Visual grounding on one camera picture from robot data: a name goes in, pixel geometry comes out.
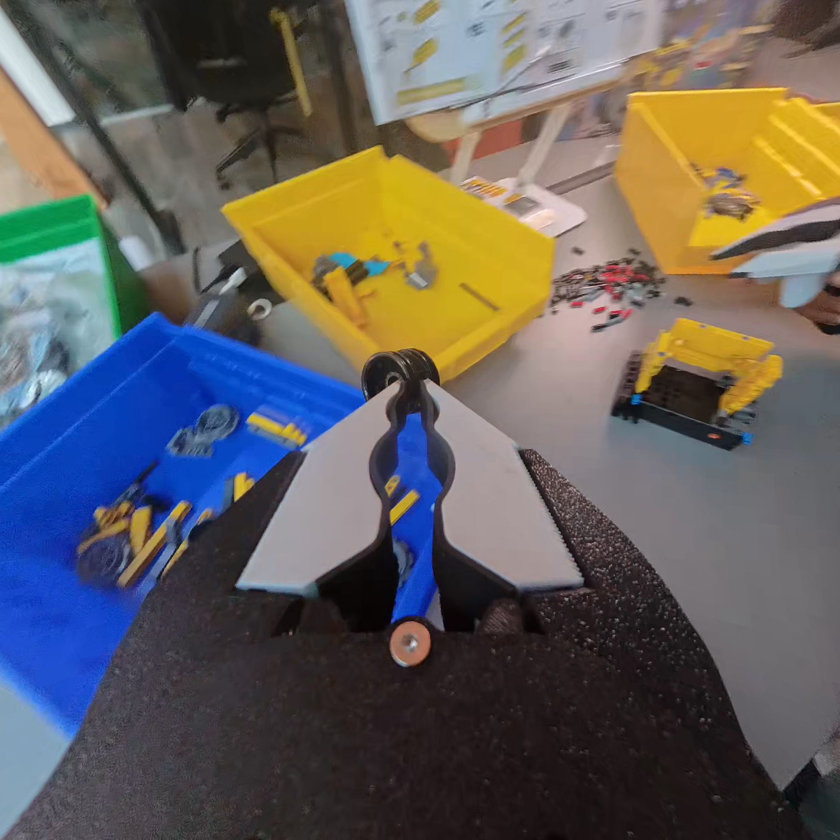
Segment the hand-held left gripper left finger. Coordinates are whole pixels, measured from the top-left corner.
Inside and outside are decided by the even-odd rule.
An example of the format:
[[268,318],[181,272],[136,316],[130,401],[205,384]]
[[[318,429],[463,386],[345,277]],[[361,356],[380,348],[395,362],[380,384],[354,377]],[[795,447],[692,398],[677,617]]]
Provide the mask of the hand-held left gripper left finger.
[[330,601],[355,632],[388,627],[400,573],[386,484],[402,429],[394,382],[307,445],[237,588]]

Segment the heap of mixed lego parts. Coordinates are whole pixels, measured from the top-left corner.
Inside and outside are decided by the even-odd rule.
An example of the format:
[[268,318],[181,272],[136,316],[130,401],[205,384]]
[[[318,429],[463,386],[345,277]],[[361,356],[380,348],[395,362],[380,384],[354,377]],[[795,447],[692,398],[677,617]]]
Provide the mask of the heap of mixed lego parts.
[[704,218],[726,217],[747,220],[760,206],[761,199],[745,187],[747,176],[729,167],[705,167],[695,162],[690,168],[705,188]]

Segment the yellow grey lego build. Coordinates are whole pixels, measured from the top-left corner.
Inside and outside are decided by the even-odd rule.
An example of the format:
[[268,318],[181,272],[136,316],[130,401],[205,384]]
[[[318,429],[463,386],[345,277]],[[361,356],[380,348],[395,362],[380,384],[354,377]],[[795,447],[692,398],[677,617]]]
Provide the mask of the yellow grey lego build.
[[660,331],[641,353],[638,372],[630,386],[631,396],[647,392],[669,362],[728,377],[729,384],[722,387],[717,403],[717,414],[722,417],[751,412],[784,371],[783,360],[774,353],[773,342],[678,318],[669,329]]

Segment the yellow storage bin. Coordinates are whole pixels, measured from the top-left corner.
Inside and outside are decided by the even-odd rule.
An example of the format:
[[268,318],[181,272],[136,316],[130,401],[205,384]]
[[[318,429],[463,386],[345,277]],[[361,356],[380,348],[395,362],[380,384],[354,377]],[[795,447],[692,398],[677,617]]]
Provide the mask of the yellow storage bin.
[[[756,204],[712,212],[703,175],[744,178]],[[616,183],[665,273],[723,275],[742,257],[711,254],[782,216],[838,197],[839,103],[786,88],[638,92],[628,99]]]
[[[375,353],[423,350],[442,382],[501,347],[539,317],[551,290],[554,238],[381,147],[227,203],[222,213],[263,270],[346,361],[361,372]],[[354,327],[311,287],[320,255],[388,254],[392,241],[429,243],[436,284],[383,279],[367,327]],[[470,284],[493,312],[459,288]]]

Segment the black lego wheel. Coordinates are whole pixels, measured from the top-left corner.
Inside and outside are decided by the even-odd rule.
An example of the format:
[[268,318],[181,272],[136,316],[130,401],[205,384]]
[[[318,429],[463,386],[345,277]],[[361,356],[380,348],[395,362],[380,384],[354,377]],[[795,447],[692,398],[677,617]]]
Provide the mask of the black lego wheel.
[[361,390],[367,402],[393,384],[416,389],[420,382],[442,383],[433,358],[419,349],[374,353],[365,362],[360,375]]

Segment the blue storage bin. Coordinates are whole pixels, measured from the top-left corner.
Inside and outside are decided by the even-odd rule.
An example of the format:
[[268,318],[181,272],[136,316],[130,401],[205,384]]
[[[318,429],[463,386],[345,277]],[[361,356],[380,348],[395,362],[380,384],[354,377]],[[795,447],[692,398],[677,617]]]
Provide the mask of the blue storage bin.
[[192,504],[183,529],[227,480],[256,480],[289,452],[252,434],[267,413],[312,442],[363,403],[347,385],[229,339],[153,315],[2,432],[2,677],[68,739],[152,593],[84,582],[77,546],[95,508],[144,469],[150,492]]

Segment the pile of lego pins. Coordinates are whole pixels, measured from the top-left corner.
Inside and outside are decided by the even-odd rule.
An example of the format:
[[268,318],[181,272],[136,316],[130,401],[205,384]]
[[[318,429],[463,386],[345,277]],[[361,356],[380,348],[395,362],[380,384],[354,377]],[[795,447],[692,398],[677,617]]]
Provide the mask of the pile of lego pins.
[[618,257],[588,266],[577,266],[552,279],[549,298],[539,318],[554,318],[564,312],[587,317],[591,335],[617,331],[631,323],[644,322],[648,310],[664,305],[690,309],[695,301],[685,293],[671,293],[666,274],[631,247]]

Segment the lego set box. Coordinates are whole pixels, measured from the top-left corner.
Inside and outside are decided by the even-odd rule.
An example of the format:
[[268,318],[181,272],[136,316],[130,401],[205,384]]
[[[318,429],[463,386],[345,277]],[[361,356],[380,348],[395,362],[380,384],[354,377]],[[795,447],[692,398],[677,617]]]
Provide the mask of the lego set box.
[[635,59],[628,93],[737,89],[773,29],[777,1],[667,1],[660,47]]

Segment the lego instruction booklet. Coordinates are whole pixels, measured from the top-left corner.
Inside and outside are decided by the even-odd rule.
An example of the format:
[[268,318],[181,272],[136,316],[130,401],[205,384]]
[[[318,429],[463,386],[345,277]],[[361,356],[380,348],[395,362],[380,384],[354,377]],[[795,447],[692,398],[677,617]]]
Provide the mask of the lego instruction booklet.
[[530,219],[543,212],[543,205],[528,194],[480,176],[471,176],[459,185],[462,192],[519,219]]

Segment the heap of yellow black beams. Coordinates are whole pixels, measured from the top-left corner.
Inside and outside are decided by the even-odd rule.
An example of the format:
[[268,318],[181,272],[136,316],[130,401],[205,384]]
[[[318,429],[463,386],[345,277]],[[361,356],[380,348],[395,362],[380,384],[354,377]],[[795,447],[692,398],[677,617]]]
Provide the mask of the heap of yellow black beams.
[[[298,418],[287,416],[269,405],[250,413],[245,425],[250,434],[290,451],[302,448],[310,437]],[[210,406],[194,425],[175,433],[167,451],[176,457],[210,458],[215,445],[232,434],[237,426],[238,414],[233,406]],[[184,532],[183,526],[193,514],[193,504],[181,500],[170,507],[148,491],[148,478],[157,466],[158,462],[153,462],[113,503],[97,507],[93,512],[91,525],[82,533],[76,549],[76,573],[82,583],[122,589],[136,585],[147,574],[157,581],[168,574],[191,542],[197,541],[199,533],[216,518],[214,508],[201,509],[192,526]],[[226,478],[219,513],[230,509],[255,483],[256,478],[244,470]],[[419,491],[409,489],[399,475],[388,479],[385,490],[391,504],[391,525],[421,499]],[[163,512],[165,516],[153,529],[156,512]],[[133,571],[130,581],[121,583],[123,576],[128,579],[127,572],[133,564],[139,568]]]

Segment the white board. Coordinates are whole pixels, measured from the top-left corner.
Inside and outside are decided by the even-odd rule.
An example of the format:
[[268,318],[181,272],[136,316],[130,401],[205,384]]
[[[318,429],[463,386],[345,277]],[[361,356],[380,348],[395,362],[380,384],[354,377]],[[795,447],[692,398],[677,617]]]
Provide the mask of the white board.
[[499,182],[515,188],[542,204],[543,212],[530,219],[519,220],[502,211],[542,235],[557,238],[579,227],[587,220],[587,212],[582,207],[567,201],[547,188],[533,183],[519,185],[514,177],[491,182]]

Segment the clear plastic bags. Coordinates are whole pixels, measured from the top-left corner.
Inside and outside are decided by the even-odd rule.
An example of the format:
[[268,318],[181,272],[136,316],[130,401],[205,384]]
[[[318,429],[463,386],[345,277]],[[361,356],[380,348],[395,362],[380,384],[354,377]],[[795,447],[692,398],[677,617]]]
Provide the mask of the clear plastic bags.
[[120,336],[112,279],[91,238],[1,268],[1,427]]

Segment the open instruction manual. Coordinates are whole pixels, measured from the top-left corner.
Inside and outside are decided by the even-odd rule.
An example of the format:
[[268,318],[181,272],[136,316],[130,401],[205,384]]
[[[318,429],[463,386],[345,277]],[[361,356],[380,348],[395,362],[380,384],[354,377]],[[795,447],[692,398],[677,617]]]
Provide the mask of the open instruction manual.
[[376,124],[463,109],[466,124],[619,80],[655,50],[659,1],[349,1]]

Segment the green storage bin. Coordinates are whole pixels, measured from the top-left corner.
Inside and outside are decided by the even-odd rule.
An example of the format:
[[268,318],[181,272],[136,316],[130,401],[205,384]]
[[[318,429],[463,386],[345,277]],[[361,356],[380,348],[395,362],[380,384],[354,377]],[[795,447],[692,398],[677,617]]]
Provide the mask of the green storage bin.
[[76,245],[91,238],[101,242],[101,251],[112,279],[119,340],[150,314],[150,304],[140,274],[123,253],[118,237],[89,196],[61,199],[3,214],[1,268],[17,259]]

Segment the black office chair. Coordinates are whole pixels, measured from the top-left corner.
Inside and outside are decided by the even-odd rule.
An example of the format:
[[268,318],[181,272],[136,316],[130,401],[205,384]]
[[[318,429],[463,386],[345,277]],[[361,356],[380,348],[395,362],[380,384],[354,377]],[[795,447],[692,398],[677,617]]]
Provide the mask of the black office chair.
[[171,103],[185,112],[198,100],[215,120],[249,114],[255,127],[215,166],[219,188],[228,171],[255,151],[266,154],[278,183],[278,143],[302,138],[300,128],[275,124],[272,109],[295,102],[303,118],[312,101],[298,47],[297,9],[282,1],[142,1],[141,22]]

